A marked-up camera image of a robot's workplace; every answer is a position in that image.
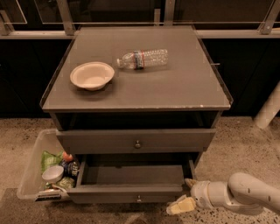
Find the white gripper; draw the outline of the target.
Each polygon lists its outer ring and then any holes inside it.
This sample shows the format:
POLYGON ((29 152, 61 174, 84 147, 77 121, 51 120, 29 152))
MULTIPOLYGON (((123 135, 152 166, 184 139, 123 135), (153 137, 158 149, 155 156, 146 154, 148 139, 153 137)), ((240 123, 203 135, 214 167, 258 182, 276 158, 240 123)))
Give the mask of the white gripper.
POLYGON ((191 188, 191 196, 182 195, 176 201, 172 202, 166 212, 169 215, 191 212, 196 208, 213 209, 214 207, 223 207, 228 195, 227 183, 222 181, 211 182, 196 181, 186 178, 186 185, 191 188))

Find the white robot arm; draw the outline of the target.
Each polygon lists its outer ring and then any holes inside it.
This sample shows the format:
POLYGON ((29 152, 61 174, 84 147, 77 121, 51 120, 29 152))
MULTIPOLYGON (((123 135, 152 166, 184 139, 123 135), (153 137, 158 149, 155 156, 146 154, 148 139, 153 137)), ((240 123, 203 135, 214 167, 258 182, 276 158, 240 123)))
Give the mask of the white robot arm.
POLYGON ((216 137, 194 169, 196 176, 186 181, 190 193, 172 202, 167 213, 221 207, 244 215, 266 209, 278 214, 279 138, 270 133, 278 113, 275 87, 255 117, 221 117, 216 137))

